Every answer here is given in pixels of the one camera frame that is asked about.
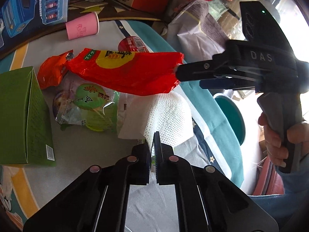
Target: human hand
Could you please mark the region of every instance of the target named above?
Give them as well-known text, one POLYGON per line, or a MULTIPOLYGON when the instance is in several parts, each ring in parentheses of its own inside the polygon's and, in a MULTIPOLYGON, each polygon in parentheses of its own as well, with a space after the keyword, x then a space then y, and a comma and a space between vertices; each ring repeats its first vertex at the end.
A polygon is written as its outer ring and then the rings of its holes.
MULTIPOLYGON (((264 126, 265 144, 271 162, 276 166, 285 167, 283 159, 288 158, 288 149, 282 146, 279 134, 269 127, 264 113, 259 117, 258 124, 264 126)), ((309 124, 307 122, 298 123, 288 129, 287 138, 293 144, 302 143, 302 157, 309 153, 309 124)))

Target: gray handle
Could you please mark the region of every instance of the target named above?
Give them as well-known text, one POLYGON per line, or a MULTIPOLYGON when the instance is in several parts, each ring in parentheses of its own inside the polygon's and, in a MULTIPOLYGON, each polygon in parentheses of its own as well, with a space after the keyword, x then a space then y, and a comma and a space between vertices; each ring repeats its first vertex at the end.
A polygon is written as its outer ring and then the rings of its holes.
POLYGON ((286 131, 293 125, 302 122, 302 109, 299 94, 264 93, 257 103, 267 116, 268 125, 280 135, 282 145, 288 149, 289 156, 284 159, 286 167, 279 167, 283 173, 296 172, 299 169, 301 143, 288 141, 286 131))

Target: fingernail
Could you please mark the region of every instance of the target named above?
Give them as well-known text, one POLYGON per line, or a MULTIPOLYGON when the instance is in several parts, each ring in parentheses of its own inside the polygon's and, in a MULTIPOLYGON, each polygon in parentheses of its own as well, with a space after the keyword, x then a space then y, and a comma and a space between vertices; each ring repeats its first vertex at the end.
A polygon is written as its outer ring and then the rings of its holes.
POLYGON ((281 162, 281 165, 280 165, 281 167, 286 167, 286 163, 283 161, 283 162, 281 162))
POLYGON ((281 147, 281 140, 280 139, 277 139, 277 138, 274 138, 273 141, 272 141, 272 144, 275 146, 275 147, 281 147))

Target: green box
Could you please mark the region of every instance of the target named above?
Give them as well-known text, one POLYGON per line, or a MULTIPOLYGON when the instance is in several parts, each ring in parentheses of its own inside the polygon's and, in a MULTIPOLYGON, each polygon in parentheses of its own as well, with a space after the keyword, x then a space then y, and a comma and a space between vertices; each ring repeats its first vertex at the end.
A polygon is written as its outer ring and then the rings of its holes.
POLYGON ((49 109, 33 67, 0 74, 0 164, 55 165, 49 109))

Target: bed sheet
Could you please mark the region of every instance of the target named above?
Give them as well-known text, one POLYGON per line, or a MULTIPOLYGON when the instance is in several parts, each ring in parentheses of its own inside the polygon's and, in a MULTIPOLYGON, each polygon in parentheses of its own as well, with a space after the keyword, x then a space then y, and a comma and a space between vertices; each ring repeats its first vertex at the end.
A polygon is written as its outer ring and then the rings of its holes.
MULTIPOLYGON (((68 41, 66 31, 60 31, 32 41, 1 60, 0 72, 34 66, 37 74, 43 61, 52 55, 70 49, 74 50, 75 55, 84 48, 117 50, 119 42, 128 35, 140 37, 149 51, 174 51, 144 23, 105 21, 100 22, 98 35, 68 41)), ((181 83, 175 90, 188 101, 194 127, 194 136, 176 147, 175 154, 199 167, 216 166, 240 187, 244 180, 241 150, 219 106, 208 90, 200 89, 197 82, 181 83)), ((43 91, 49 107, 56 93, 56 88, 43 91)), ((118 139, 116 134, 97 133, 81 126, 61 131, 52 113, 51 123, 57 166, 27 166, 20 169, 12 177, 11 200, 6 199, 0 190, 1 202, 12 220, 20 226, 90 165, 113 165, 118 159, 129 155, 136 144, 134 140, 118 139)), ((127 231, 178 231, 173 186, 158 186, 155 176, 151 174, 147 187, 131 187, 129 199, 127 231)))

